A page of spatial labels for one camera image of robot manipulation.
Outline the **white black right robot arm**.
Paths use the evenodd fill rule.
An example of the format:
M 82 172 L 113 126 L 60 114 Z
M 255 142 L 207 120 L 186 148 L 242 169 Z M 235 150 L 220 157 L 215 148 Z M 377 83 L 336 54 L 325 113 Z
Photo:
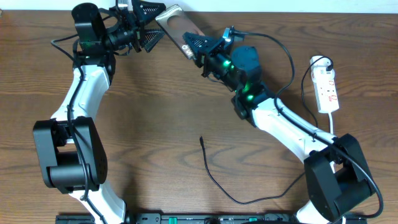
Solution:
M 254 47 L 233 47 L 244 32 L 228 29 L 219 39 L 185 33 L 195 65 L 203 76 L 213 75 L 230 91 L 241 119 L 269 133 L 304 165 L 309 201 L 296 214 L 298 223 L 366 223 L 368 215 L 354 207 L 380 195 L 358 140 L 325 132 L 289 110 L 262 80 Z

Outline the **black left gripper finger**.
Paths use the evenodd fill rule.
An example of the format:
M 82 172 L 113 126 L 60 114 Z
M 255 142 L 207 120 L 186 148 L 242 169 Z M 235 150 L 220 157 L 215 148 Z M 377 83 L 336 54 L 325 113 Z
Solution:
M 165 11 L 163 3 L 132 0 L 133 13 L 140 22 L 151 22 Z
M 146 52 L 150 52 L 164 35 L 165 32 L 162 29 L 145 29 L 141 46 Z

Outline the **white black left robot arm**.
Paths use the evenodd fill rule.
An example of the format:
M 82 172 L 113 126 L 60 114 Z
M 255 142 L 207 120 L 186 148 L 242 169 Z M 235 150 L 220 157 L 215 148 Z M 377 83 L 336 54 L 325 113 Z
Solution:
M 95 118 L 112 84 L 116 57 L 130 51 L 150 52 L 163 38 L 148 29 L 165 5 L 117 1 L 109 8 L 86 2 L 72 9 L 73 82 L 48 120 L 34 124 L 33 135 L 44 184 L 79 200 L 86 215 L 58 215 L 57 223 L 135 223 L 137 217 L 107 180 L 108 161 Z

